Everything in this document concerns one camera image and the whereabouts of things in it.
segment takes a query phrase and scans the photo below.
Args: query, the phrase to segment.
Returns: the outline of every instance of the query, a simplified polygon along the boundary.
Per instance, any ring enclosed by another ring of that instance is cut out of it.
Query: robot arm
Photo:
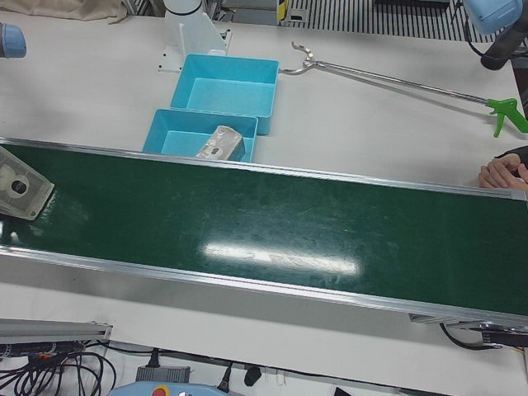
[[[528,35],[528,0],[464,0],[464,9],[482,34],[502,31],[485,54],[485,68],[499,70]]]
[[[19,27],[0,23],[0,58],[24,58],[26,41]]]
[[[160,69],[179,71],[187,54],[226,55],[228,43],[204,12],[202,0],[163,0],[165,8],[164,59]]]

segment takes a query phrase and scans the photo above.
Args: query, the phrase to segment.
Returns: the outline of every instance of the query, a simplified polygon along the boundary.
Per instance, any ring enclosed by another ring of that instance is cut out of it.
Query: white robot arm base
[[[230,31],[222,35],[204,12],[201,0],[164,0],[165,51],[159,70],[180,72],[188,54],[226,55]]]

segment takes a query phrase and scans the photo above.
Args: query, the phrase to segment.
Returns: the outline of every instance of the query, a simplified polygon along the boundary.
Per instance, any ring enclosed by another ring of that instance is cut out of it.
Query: silver package
[[[221,125],[216,128],[196,156],[224,161],[240,161],[245,153],[242,135],[233,128]]]
[[[44,176],[0,147],[0,213],[34,220],[53,189]]]

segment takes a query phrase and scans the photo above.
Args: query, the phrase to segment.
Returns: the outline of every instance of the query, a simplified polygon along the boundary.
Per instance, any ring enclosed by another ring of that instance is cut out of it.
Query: emergency stop button
[[[165,385],[159,385],[152,392],[152,396],[171,396],[171,391]]]

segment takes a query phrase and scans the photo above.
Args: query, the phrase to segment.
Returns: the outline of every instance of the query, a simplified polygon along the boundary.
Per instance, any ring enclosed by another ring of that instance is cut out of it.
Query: metal rod
[[[305,66],[311,65],[317,68],[327,69],[328,71],[332,71],[333,69],[339,70],[339,71],[355,74],[355,75],[362,76],[362,77],[373,78],[373,79],[385,81],[388,83],[403,85],[405,87],[421,89],[423,91],[432,92],[432,93],[436,93],[439,95],[444,95],[446,97],[456,97],[457,99],[462,99],[463,101],[472,101],[472,102],[483,104],[483,105],[488,104],[488,99],[484,99],[483,97],[475,97],[473,95],[466,95],[464,93],[458,93],[458,92],[450,91],[447,89],[430,87],[428,85],[419,84],[417,82],[411,82],[411,81],[402,80],[400,78],[384,76],[383,74],[366,72],[365,70],[359,70],[357,68],[348,68],[345,66],[341,66],[339,64],[330,64],[328,62],[322,62],[319,60],[306,59],[304,61],[304,65]]]

